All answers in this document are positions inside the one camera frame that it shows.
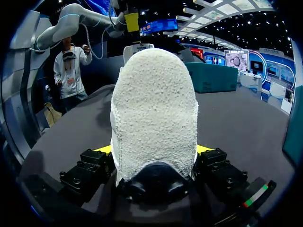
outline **display screen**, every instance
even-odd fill
[[[225,51],[225,65],[237,68],[241,71],[248,69],[249,55],[247,50],[227,50]]]
[[[267,67],[267,72],[273,75],[276,75],[276,68],[275,67]]]
[[[263,72],[263,63],[259,61],[250,61],[250,69],[253,71]]]
[[[140,28],[141,34],[148,34],[159,31],[178,30],[177,19],[156,20]]]
[[[281,79],[288,81],[290,83],[293,83],[294,75],[292,74],[291,71],[283,69],[283,70],[281,70]]]
[[[206,56],[205,61],[206,61],[207,64],[212,64],[213,63],[213,57]]]
[[[110,0],[85,0],[86,3],[91,7],[91,9],[97,13],[108,16],[109,11],[109,1]],[[115,11],[111,10],[112,17],[116,17]]]

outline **robotic arm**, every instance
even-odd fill
[[[64,7],[60,13],[58,24],[46,29],[35,41],[34,48],[46,50],[64,38],[77,33],[79,24],[92,27],[108,28],[108,34],[119,37],[126,29],[125,14],[120,13],[118,17],[112,17],[90,11],[79,4],[70,4]]]

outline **white cable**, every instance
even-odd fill
[[[59,45],[59,43],[60,43],[61,41],[59,41],[59,42],[57,42],[54,46],[51,46],[49,49],[51,50],[52,48],[55,48],[57,45]],[[29,48],[31,51],[34,51],[34,52],[45,52],[45,51],[47,51],[47,49],[46,50],[35,50],[35,49],[33,49],[33,48]]]
[[[87,27],[86,27],[86,25],[85,24],[82,24],[81,23],[81,25],[83,25],[84,26],[84,28],[85,28],[85,30],[86,30],[86,36],[87,36],[87,43],[88,43],[88,45],[89,45],[89,48],[90,48],[90,51],[91,51],[91,54],[95,57],[95,58],[97,58],[98,60],[101,60],[102,58],[103,58],[103,55],[104,55],[104,49],[103,49],[103,36],[104,36],[104,33],[105,33],[105,31],[107,31],[108,29],[109,29],[109,27],[111,27],[112,25],[110,25],[110,26],[108,26],[107,28],[105,28],[104,29],[104,31],[103,31],[103,33],[102,33],[102,37],[101,37],[101,46],[102,46],[102,56],[99,58],[99,57],[97,57],[97,55],[93,52],[93,50],[92,50],[92,48],[91,48],[91,46],[90,46],[90,41],[89,41],[89,31],[88,31],[88,29],[87,29]]]

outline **white foam object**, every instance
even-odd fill
[[[189,72],[177,56],[161,49],[133,55],[111,103],[116,185],[157,161],[188,176],[196,159],[197,114]]]

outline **person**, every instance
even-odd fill
[[[66,111],[70,111],[86,97],[80,74],[80,62],[89,65],[92,55],[88,46],[76,47],[71,37],[62,40],[63,50],[57,55],[53,70],[55,84],[59,87]]]

